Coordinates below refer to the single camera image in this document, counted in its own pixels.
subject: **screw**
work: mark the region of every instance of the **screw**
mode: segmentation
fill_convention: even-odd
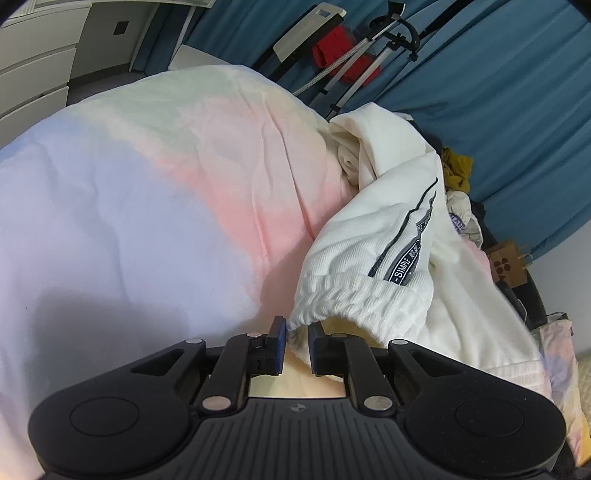
[[[388,410],[392,405],[392,400],[388,397],[384,397],[382,395],[373,395],[372,397],[367,397],[363,404],[370,410],[375,411],[384,411]]]
[[[203,408],[211,411],[222,411],[226,410],[232,405],[232,400],[228,397],[222,397],[221,395],[214,395],[213,397],[207,397],[202,402]]]

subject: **crumpled clothes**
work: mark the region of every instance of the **crumpled clothes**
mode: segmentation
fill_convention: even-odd
[[[591,458],[591,438],[589,425],[582,409],[582,391],[580,386],[584,382],[583,375],[579,377],[579,368],[574,356],[571,338],[572,322],[559,318],[532,331],[543,356],[544,368],[548,373],[551,385],[552,401],[560,409],[566,423],[566,439],[576,461],[580,466]]]
[[[441,151],[443,165],[443,183],[450,190],[469,193],[468,179],[472,173],[472,158],[458,155],[451,148],[443,147]]]
[[[591,426],[591,352],[579,358],[579,390],[583,413]]]
[[[478,248],[482,246],[482,230],[478,224],[478,220],[472,213],[472,206],[470,199],[464,192],[455,192],[453,190],[447,192],[447,211],[450,219],[452,219],[453,226],[456,232],[462,238],[473,242]]]
[[[404,338],[549,395],[533,338],[449,221],[433,148],[374,103],[329,131],[360,191],[306,255],[287,323],[294,353],[309,362],[303,327],[339,317],[382,347]]]

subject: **bed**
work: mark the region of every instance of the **bed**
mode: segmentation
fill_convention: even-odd
[[[413,322],[368,327],[360,313],[306,294],[303,285],[342,266],[342,225],[414,208],[387,182],[407,183],[421,165],[441,175],[406,120],[370,104],[328,124],[238,66],[140,80],[17,138],[0,151],[0,479],[41,473],[27,421],[51,393],[185,338],[222,345],[265,332],[276,314],[290,318],[294,353],[287,376],[259,379],[254,394],[339,395],[338,382],[311,376],[298,337],[330,318],[379,345],[403,336],[550,397],[531,335],[436,194],[417,209],[431,219],[420,267],[431,293],[420,291]],[[381,250],[392,228],[381,221],[364,251]],[[335,254],[323,264],[326,245]],[[372,282],[384,295],[408,294]],[[464,294],[461,309],[450,282]]]

